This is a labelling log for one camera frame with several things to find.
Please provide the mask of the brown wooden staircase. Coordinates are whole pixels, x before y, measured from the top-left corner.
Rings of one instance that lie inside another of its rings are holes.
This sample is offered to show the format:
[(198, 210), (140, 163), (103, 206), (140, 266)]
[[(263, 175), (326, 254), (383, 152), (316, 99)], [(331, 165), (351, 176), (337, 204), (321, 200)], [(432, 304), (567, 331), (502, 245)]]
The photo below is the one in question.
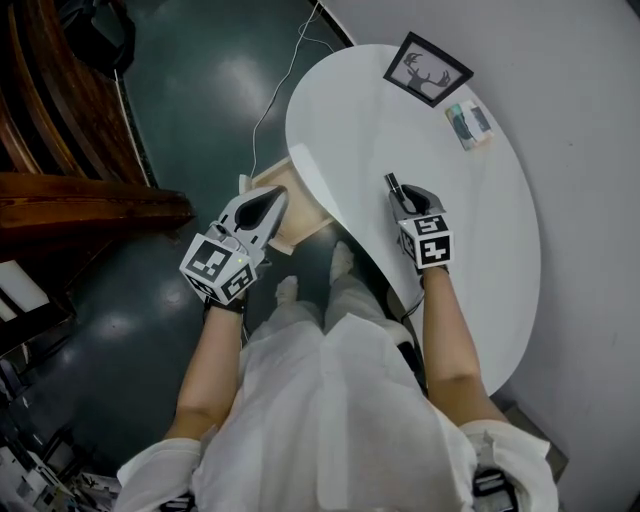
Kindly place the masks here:
[(66, 1), (0, 0), (0, 356), (73, 317), (72, 282), (113, 241), (193, 216), (148, 169), (123, 74), (73, 54)]

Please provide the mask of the person's left white shoe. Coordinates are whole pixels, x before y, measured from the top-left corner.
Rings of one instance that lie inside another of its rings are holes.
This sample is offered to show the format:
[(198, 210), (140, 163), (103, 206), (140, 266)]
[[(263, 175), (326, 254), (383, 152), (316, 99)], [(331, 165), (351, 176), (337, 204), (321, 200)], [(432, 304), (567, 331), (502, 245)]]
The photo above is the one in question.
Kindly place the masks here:
[(296, 276), (285, 277), (276, 288), (275, 298), (278, 306), (295, 303), (298, 297), (298, 278)]

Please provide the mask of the person's right white shoe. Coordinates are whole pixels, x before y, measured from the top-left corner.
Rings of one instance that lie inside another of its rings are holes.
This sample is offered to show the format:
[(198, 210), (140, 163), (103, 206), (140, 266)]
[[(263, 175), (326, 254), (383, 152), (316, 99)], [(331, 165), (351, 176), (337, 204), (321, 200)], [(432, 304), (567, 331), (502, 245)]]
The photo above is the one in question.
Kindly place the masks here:
[(342, 276), (348, 275), (354, 267), (354, 254), (349, 246), (338, 241), (333, 249), (329, 272), (329, 283), (333, 284)]

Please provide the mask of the person's right forearm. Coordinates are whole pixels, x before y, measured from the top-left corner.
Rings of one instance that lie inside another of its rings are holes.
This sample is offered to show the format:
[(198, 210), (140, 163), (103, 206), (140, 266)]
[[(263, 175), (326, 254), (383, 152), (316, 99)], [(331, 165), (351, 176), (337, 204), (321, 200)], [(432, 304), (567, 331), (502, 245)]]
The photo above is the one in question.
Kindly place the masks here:
[(473, 421), (504, 422), (487, 394), (477, 351), (449, 273), (441, 267), (423, 271), (423, 355), (428, 396), (455, 425)]

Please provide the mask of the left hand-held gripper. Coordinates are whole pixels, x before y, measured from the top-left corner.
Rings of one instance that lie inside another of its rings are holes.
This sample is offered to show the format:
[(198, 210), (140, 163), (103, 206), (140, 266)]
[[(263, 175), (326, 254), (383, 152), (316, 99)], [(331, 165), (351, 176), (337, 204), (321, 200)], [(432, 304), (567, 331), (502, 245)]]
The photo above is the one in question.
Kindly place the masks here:
[(232, 303), (258, 279), (264, 246), (279, 229), (287, 206), (284, 186), (254, 188), (228, 203), (221, 223), (195, 235), (179, 270), (203, 302)]

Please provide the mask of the patterned tissue box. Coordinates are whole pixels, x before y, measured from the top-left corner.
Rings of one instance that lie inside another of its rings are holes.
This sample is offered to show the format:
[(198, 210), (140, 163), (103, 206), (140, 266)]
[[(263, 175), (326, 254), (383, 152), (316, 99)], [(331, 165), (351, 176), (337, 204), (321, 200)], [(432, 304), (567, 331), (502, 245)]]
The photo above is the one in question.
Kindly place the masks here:
[(452, 105), (445, 115), (465, 151), (488, 144), (494, 136), (484, 111), (472, 100)]

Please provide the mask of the person's white shoe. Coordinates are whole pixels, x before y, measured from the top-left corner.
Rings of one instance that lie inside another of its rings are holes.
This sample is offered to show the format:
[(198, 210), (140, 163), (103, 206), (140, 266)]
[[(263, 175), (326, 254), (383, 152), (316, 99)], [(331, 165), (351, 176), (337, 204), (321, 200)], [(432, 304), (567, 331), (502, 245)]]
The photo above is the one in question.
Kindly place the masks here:
[(329, 272), (329, 283), (333, 284), (342, 276), (348, 275), (354, 267), (354, 254), (349, 246), (338, 241), (333, 249)]
[(275, 298), (278, 306), (295, 303), (298, 297), (298, 278), (296, 276), (285, 277), (276, 288)]

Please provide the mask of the person's left forearm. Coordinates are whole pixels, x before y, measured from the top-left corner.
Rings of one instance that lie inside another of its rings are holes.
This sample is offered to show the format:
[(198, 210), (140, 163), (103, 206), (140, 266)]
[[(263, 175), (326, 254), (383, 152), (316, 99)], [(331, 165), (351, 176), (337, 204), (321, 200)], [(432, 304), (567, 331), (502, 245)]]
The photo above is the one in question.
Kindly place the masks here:
[(223, 426), (238, 389), (242, 316), (213, 307), (185, 373), (167, 439), (201, 439)]

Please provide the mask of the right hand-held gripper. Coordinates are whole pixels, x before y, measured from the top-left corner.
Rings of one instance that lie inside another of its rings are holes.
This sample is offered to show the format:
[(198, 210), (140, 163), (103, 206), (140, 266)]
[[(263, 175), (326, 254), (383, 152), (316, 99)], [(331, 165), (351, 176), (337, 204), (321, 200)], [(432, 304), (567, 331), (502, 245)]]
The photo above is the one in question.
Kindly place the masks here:
[(453, 232), (437, 195), (414, 185), (402, 185), (402, 196), (389, 194), (399, 228), (399, 244), (417, 270), (446, 266), (453, 261)]

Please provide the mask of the person's white shirt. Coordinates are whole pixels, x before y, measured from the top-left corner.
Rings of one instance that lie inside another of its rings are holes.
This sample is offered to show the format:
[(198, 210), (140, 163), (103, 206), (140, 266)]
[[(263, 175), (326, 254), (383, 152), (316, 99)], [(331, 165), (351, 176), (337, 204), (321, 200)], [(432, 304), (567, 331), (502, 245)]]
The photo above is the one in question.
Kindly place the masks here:
[(299, 322), (251, 343), (225, 424), (166, 440), (119, 471), (116, 512), (180, 498), (198, 512), (473, 512), (478, 469), (503, 471), (522, 512), (557, 512), (548, 444), (504, 422), (454, 425), (378, 326)]

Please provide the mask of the black framed deer picture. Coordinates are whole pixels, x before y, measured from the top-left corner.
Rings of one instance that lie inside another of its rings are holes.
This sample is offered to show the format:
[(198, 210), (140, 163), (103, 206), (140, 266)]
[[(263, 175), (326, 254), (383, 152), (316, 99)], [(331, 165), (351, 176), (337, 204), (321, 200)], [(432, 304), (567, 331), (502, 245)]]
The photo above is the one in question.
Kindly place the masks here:
[(473, 76), (474, 72), (457, 59), (409, 32), (384, 79), (434, 108)]

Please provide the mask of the black bin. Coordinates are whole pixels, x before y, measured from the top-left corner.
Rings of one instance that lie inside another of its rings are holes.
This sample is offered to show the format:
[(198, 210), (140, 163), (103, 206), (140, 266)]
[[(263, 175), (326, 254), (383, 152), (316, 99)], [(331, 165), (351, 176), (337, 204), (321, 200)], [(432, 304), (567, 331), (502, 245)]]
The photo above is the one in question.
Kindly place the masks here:
[(129, 68), (136, 28), (120, 0), (67, 0), (58, 16), (76, 58), (110, 78)]

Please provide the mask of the white curved desk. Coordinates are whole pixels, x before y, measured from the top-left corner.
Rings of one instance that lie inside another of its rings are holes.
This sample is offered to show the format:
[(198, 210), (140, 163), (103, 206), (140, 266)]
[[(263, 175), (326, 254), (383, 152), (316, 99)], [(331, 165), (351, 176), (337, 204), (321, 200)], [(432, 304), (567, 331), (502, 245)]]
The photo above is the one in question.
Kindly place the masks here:
[(454, 235), (449, 266), (487, 391), (514, 373), (527, 348), (540, 290), (534, 203), (504, 132), (465, 151), (445, 106), (434, 108), (386, 81), (389, 45), (337, 51), (311, 68), (288, 104), (286, 143), (315, 199), (360, 244), (422, 325), (421, 289), (397, 243), (384, 176), (443, 203)]

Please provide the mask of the person's white trousers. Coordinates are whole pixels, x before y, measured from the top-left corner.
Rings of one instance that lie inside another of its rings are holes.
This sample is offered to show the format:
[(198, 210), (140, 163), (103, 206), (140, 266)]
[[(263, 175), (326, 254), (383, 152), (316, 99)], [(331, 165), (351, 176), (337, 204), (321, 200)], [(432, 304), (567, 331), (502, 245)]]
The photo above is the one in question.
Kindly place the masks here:
[(413, 341), (409, 331), (387, 318), (364, 283), (348, 274), (331, 284), (324, 313), (315, 304), (298, 298), (295, 303), (277, 305), (250, 336), (248, 346), (279, 352), (327, 346), (366, 355), (405, 341)]

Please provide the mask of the black waist pack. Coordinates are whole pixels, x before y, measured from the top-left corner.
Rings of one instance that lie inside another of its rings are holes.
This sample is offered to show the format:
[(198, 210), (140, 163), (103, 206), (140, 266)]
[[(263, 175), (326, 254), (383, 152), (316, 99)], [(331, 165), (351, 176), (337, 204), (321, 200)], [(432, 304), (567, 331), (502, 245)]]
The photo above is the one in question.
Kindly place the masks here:
[(422, 392), (426, 392), (426, 379), (424, 372), (424, 362), (420, 347), (412, 341), (405, 341), (397, 345), (404, 360), (413, 372), (414, 377), (421, 388)]

